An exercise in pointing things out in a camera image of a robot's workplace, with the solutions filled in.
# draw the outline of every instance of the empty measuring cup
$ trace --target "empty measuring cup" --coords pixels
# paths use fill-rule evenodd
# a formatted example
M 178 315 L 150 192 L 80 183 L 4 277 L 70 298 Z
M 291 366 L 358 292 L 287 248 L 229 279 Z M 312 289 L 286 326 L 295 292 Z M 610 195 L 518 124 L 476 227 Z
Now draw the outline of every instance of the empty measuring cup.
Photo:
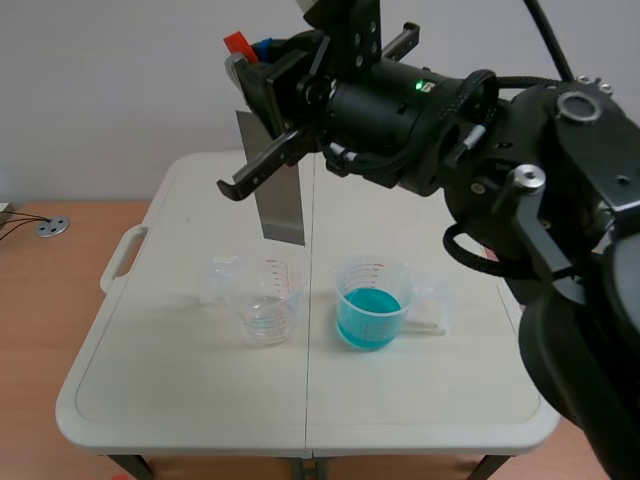
M 234 258 L 211 260 L 201 300 L 209 303 L 221 294 L 252 339 L 275 344 L 300 317 L 307 279 L 303 247 L 255 240 Z
M 448 330 L 446 292 L 430 287 L 406 265 L 381 255 L 359 255 L 338 270 L 338 328 L 358 347 L 374 350 L 388 345 L 410 310 L 420 331 L 443 335 Z M 431 303 L 437 304 L 434 309 Z

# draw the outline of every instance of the white wall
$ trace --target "white wall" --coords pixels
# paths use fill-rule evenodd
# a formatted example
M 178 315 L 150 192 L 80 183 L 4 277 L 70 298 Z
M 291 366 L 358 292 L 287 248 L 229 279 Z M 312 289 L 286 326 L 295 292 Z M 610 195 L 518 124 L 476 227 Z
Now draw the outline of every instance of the white wall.
M 604 77 L 640 121 L 640 2 L 543 5 L 576 74 Z M 423 27 L 409 63 L 555 74 L 521 0 L 382 7 L 386 41 Z M 305 28 L 294 0 L 0 0 L 0 200 L 151 197 L 172 161 L 240 146 L 222 37 Z

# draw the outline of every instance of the blue liquid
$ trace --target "blue liquid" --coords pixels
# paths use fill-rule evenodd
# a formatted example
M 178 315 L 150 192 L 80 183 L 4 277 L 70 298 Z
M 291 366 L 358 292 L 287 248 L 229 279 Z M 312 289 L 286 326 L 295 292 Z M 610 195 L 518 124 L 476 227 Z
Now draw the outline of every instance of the blue liquid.
M 350 304 L 371 313 L 393 313 L 402 309 L 392 295 L 375 288 L 359 288 L 349 292 L 345 298 Z M 338 328 L 349 343 L 374 350 L 388 345 L 396 337 L 402 317 L 401 313 L 376 317 L 340 302 Z

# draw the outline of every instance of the white folding table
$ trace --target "white folding table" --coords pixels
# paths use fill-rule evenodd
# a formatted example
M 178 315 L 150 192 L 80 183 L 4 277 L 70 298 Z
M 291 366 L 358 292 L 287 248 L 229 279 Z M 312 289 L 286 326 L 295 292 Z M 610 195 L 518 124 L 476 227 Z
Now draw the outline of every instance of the white folding table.
M 145 454 L 408 453 L 488 455 L 479 479 L 551 434 L 559 416 L 522 365 L 518 305 L 501 281 L 444 252 L 452 219 L 441 195 L 340 179 L 310 156 L 300 182 L 312 274 L 293 336 L 251 345 L 227 306 L 200 305 L 205 262 L 260 235 L 255 202 L 231 202 L 215 185 L 244 163 L 241 152 L 179 160 L 142 224 L 124 235 L 101 279 L 104 303 L 58 397 L 58 425 L 71 442 L 140 480 L 152 478 Z M 133 266 L 118 276 L 140 237 Z M 401 252 L 447 282 L 450 335 L 403 334 L 376 352 L 339 337 L 333 270 L 370 248 Z

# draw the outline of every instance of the metal plate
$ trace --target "metal plate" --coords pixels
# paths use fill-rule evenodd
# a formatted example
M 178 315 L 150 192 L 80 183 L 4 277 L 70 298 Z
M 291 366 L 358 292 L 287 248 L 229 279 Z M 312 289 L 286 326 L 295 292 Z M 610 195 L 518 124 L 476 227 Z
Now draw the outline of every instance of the metal plate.
M 71 225 L 69 217 L 51 217 L 49 222 L 39 223 L 36 227 L 36 235 L 42 238 L 60 235 Z
M 236 112 L 247 162 L 273 142 L 252 113 Z M 298 165 L 282 167 L 254 193 L 264 238 L 304 246 L 304 219 Z

